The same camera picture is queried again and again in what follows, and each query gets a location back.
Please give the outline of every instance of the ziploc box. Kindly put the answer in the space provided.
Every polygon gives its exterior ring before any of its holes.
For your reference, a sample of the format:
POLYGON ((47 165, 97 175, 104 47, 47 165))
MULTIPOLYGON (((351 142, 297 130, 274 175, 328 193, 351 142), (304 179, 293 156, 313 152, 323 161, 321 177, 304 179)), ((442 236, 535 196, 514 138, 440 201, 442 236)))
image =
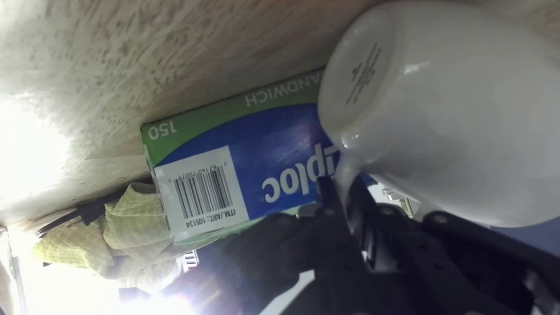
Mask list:
POLYGON ((141 126, 174 242, 318 201, 337 154, 311 72, 141 126))

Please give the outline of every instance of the white ceramic cup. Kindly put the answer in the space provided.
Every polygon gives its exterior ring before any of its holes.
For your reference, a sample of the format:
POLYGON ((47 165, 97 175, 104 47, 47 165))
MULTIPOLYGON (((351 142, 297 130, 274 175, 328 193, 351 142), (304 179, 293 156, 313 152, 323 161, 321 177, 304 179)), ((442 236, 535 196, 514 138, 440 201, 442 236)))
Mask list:
POLYGON ((475 7, 390 2, 342 35, 318 116, 358 172, 493 226, 560 215, 560 51, 475 7))

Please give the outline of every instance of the bright light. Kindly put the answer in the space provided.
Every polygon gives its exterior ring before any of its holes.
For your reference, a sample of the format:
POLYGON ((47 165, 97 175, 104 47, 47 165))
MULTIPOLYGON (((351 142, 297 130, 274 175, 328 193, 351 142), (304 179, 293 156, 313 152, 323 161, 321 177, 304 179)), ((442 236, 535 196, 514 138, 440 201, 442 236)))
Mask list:
POLYGON ((115 315, 195 315, 190 303, 183 298, 150 298, 122 303, 115 315))
POLYGON ((61 180, 68 138, 43 117, 26 110, 15 95, 0 102, 0 201, 38 194, 61 180))

